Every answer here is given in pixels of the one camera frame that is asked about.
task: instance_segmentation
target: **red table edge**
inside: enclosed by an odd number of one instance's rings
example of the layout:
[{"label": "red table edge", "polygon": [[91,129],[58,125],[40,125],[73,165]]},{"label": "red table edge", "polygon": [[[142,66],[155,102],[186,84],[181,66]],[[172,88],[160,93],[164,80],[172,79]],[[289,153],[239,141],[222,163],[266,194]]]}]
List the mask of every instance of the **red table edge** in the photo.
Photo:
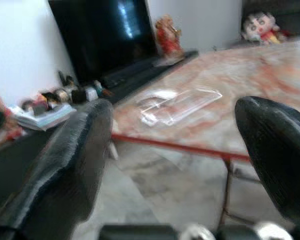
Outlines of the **red table edge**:
[{"label": "red table edge", "polygon": [[167,149],[175,149],[178,151],[183,152],[189,152],[193,154],[202,154],[202,155],[208,155],[211,157],[219,157],[222,158],[225,161],[242,161],[242,162],[250,162],[250,157],[248,155],[242,155],[238,153],[230,153],[230,152],[223,152],[223,151],[216,151],[211,149],[205,149],[200,147],[194,147],[194,146],[184,146],[177,143],[171,143],[171,142],[163,142],[158,140],[151,140],[146,138],[139,138],[139,137],[132,137],[132,136],[125,136],[117,133],[112,133],[111,135],[113,140],[119,140],[123,142],[129,142],[129,143],[136,143],[136,144],[149,144],[152,146],[157,147],[163,147]]}]

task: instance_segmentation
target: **small figurine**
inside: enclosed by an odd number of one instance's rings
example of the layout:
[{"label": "small figurine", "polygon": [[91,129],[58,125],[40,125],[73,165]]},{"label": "small figurine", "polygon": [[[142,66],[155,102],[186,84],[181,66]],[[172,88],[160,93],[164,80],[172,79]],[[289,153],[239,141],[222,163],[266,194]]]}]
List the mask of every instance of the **small figurine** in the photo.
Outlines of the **small figurine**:
[{"label": "small figurine", "polygon": [[180,46],[181,30],[174,27],[172,17],[168,14],[160,18],[156,24],[158,42],[166,58],[183,58],[184,50]]},{"label": "small figurine", "polygon": [[280,32],[276,19],[269,12],[250,14],[243,24],[242,36],[249,41],[259,41],[263,44],[280,44],[287,37]]}]

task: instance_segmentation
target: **black pointed object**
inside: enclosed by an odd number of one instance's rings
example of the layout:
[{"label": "black pointed object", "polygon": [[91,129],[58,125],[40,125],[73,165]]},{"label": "black pointed object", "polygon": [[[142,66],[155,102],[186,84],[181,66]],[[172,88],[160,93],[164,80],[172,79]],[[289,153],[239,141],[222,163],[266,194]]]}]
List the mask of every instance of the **black pointed object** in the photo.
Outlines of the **black pointed object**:
[{"label": "black pointed object", "polygon": [[300,224],[300,112],[247,96],[235,106],[238,129],[251,162],[279,212]]}]

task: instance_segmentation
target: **red figurine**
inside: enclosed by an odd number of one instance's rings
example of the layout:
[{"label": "red figurine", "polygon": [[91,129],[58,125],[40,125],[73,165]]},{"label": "red figurine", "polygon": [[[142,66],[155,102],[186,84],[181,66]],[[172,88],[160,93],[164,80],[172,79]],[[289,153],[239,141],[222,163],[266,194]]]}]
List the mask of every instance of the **red figurine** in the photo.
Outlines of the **red figurine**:
[{"label": "red figurine", "polygon": [[181,30],[174,28],[170,15],[164,15],[155,24],[158,42],[166,58],[183,58],[184,50],[180,46]]}]

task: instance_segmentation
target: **tv stand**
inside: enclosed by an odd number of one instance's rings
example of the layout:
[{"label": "tv stand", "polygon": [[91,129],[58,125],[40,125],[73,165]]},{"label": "tv stand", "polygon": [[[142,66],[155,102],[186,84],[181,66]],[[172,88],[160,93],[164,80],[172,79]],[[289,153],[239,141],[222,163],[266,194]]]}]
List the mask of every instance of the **tv stand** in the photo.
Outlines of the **tv stand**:
[{"label": "tv stand", "polygon": [[130,96],[141,87],[153,83],[163,75],[174,70],[177,67],[186,64],[190,60],[199,55],[198,51],[192,50],[185,53],[185,58],[174,65],[168,66],[154,66],[134,74],[132,77],[126,78],[119,85],[109,88],[113,96],[101,96],[103,99],[109,100],[112,104],[116,104],[122,99]]}]

